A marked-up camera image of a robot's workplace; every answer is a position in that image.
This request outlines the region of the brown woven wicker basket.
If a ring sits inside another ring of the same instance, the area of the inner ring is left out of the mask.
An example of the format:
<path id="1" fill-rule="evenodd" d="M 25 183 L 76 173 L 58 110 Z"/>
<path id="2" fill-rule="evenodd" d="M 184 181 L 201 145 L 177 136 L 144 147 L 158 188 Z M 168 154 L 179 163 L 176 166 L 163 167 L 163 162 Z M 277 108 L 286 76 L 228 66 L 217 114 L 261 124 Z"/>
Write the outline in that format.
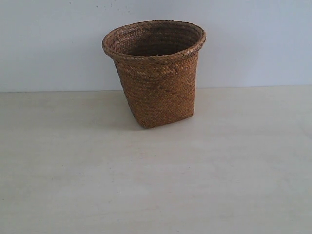
<path id="1" fill-rule="evenodd" d="M 116 67 L 137 123 L 154 128 L 190 118 L 205 31 L 190 22 L 151 20 L 109 32 L 102 49 Z"/>

